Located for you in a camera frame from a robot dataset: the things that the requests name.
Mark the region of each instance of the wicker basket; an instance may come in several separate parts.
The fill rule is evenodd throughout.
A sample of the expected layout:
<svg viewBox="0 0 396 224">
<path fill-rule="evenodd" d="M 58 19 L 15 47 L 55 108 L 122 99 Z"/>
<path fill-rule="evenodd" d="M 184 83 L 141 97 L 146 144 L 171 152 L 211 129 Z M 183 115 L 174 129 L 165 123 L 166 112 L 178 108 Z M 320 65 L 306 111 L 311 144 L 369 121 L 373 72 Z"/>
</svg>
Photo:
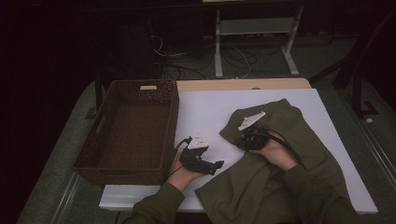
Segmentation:
<svg viewBox="0 0 396 224">
<path fill-rule="evenodd" d="M 172 80 L 113 81 L 73 170 L 92 184 L 161 185 L 178 114 Z"/>
</svg>

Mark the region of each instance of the dark background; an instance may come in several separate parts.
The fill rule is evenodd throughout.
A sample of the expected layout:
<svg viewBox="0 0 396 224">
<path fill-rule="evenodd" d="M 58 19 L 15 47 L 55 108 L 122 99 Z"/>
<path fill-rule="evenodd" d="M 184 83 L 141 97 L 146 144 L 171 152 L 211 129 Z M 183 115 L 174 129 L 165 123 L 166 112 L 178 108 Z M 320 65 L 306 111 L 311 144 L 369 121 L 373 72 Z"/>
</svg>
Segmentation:
<svg viewBox="0 0 396 224">
<path fill-rule="evenodd" d="M 98 71 L 105 73 L 108 81 L 160 76 L 150 50 L 152 43 L 145 25 L 147 13 L 135 11 L 129 16 L 84 13 L 89 8 L 143 4 L 137 2 L 7 0 L 0 3 L 1 223 L 15 223 L 18 219 L 75 102 Z M 304 10 L 299 34 L 358 35 L 365 24 L 377 17 L 379 4 L 369 0 L 310 2 Z M 200 36 L 213 32 L 213 24 L 207 21 L 214 14 L 210 10 L 195 13 L 182 18 L 175 14 L 159 15 L 153 25 L 164 38 L 175 40 L 169 43 L 199 42 Z M 236 14 L 248 16 L 250 11 Z"/>
</svg>

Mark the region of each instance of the floor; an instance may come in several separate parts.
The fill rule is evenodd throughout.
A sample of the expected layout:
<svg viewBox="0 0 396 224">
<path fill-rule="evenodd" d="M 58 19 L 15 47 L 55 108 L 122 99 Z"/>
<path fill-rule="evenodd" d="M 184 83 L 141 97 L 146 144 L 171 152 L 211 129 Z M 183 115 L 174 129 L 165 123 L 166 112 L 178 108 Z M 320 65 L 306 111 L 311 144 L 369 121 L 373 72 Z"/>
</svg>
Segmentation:
<svg viewBox="0 0 396 224">
<path fill-rule="evenodd" d="M 223 38 L 221 40 L 223 78 L 290 77 L 280 52 L 286 39 L 285 35 L 243 35 Z M 337 38 L 331 44 L 329 40 L 327 34 L 296 37 L 291 55 L 300 71 L 300 77 L 310 78 L 342 59 L 355 43 L 355 39 L 351 38 Z M 193 56 L 180 49 L 157 48 L 159 57 L 166 53 L 168 58 L 163 61 L 163 78 L 214 79 L 213 39 L 208 37 L 205 42 L 204 53 Z M 350 88 L 338 91 L 332 86 L 336 72 L 313 83 L 312 87 L 318 90 L 350 158 L 379 210 L 377 214 L 364 215 L 362 218 L 367 223 L 396 223 L 394 213 L 396 188 L 391 175 L 392 172 L 394 173 L 394 168 L 391 171 L 391 166 L 384 165 L 381 160 L 385 157 L 379 157 L 378 150 L 375 149 L 379 147 L 379 151 L 384 152 L 390 164 L 396 164 L 394 155 L 396 140 L 393 137 L 396 134 L 395 111 L 382 100 L 370 83 L 364 82 L 363 100 L 372 102 L 379 114 L 367 116 L 366 119 L 371 119 L 368 120 L 369 122 L 366 122 L 366 119 L 358 119 L 350 109 Z M 58 142 L 57 148 L 70 145 L 65 139 L 72 138 L 76 133 L 67 131 L 67 127 L 77 122 L 77 119 L 74 119 L 76 114 L 79 115 L 78 119 L 86 120 L 84 124 L 86 128 L 80 134 L 83 135 L 89 130 L 92 120 L 85 119 L 84 116 L 92 107 L 94 107 L 93 85 L 90 85 L 81 95 L 69 124 L 65 127 L 63 140 Z M 59 206 L 52 207 L 48 211 L 51 217 L 47 217 L 46 220 L 50 220 L 50 223 L 109 223 L 114 222 L 116 218 L 121 221 L 128 216 L 128 213 L 121 213 L 118 217 L 116 212 L 100 209 L 98 204 L 102 190 L 98 186 L 90 185 L 71 172 L 66 176 L 68 179 L 74 179 L 75 185 L 69 186 L 71 191 L 64 191 L 63 195 L 69 200 L 61 200 Z M 39 218 L 33 223 L 40 223 Z"/>
</svg>

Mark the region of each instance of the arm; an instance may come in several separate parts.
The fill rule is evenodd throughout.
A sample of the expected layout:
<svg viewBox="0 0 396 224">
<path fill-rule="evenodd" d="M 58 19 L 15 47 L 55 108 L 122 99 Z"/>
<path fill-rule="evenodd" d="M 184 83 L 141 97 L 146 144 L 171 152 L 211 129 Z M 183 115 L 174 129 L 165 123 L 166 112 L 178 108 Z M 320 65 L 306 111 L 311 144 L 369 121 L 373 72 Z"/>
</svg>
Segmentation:
<svg viewBox="0 0 396 224">
<path fill-rule="evenodd" d="M 132 215 L 122 223 L 175 223 L 178 207 L 184 200 L 182 191 L 196 178 L 202 176 L 182 167 L 179 154 L 172 165 L 172 173 L 154 195 L 136 203 Z"/>
<path fill-rule="evenodd" d="M 361 223 L 348 199 L 340 197 L 326 181 L 309 174 L 278 142 L 270 140 L 261 150 L 251 152 L 264 156 L 285 172 L 286 185 L 295 197 L 297 212 L 304 223 Z"/>
</svg>

